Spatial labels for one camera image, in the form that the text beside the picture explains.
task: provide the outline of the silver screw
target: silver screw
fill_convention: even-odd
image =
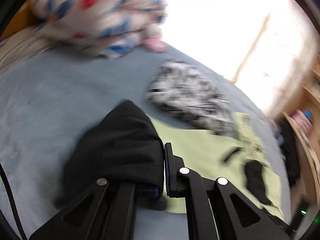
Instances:
[[[220,185],[226,185],[228,183],[228,180],[226,178],[221,177],[218,179],[218,183]]]
[[[188,174],[190,172],[190,170],[188,168],[180,168],[180,173],[182,174]]]
[[[104,179],[104,178],[100,178],[100,179],[97,180],[97,184],[98,184],[99,186],[106,185],[106,184],[107,184],[107,180]]]

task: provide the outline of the black and white patterned garment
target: black and white patterned garment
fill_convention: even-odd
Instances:
[[[217,134],[233,130],[229,100],[186,62],[166,61],[146,96],[160,109],[198,128]]]

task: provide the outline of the green garment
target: green garment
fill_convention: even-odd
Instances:
[[[270,163],[264,159],[265,152],[262,150],[261,140],[251,130],[248,114],[234,114],[239,140],[212,135],[210,130],[183,130],[164,124],[154,118],[151,118],[151,121],[163,143],[170,142],[172,144],[173,154],[182,157],[186,167],[197,171],[204,178],[227,178],[257,207],[261,209],[264,207],[271,214],[284,220],[280,204],[280,178],[272,171]],[[235,147],[242,147],[242,150],[232,155],[229,161],[224,164],[222,160]],[[252,159],[258,160],[264,165],[262,177],[266,186],[266,195],[274,206],[261,204],[245,187],[244,164]],[[168,198],[165,192],[164,196],[167,199],[167,211],[186,212],[184,198]]]

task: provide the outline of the pink stuffed toy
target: pink stuffed toy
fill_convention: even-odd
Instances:
[[[147,50],[153,52],[165,52],[168,50],[168,45],[161,41],[162,33],[161,29],[156,23],[149,24],[146,29],[146,39],[144,44]]]

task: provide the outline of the bed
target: bed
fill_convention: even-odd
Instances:
[[[119,100],[130,99],[149,116],[171,126],[192,128],[156,109],[144,96],[161,64],[173,58],[196,66],[210,78],[230,99],[232,111],[251,115],[266,159],[281,178],[281,208],[285,221],[290,221],[290,190],[276,139],[265,116],[236,86],[174,48],[161,54],[137,48],[108,60],[62,46],[21,61],[0,76],[0,162],[28,237],[57,213],[52,200],[59,191],[62,164],[77,139]],[[0,209],[17,232],[3,185],[0,193]],[[186,215],[139,210],[135,239],[150,236],[188,238]]]

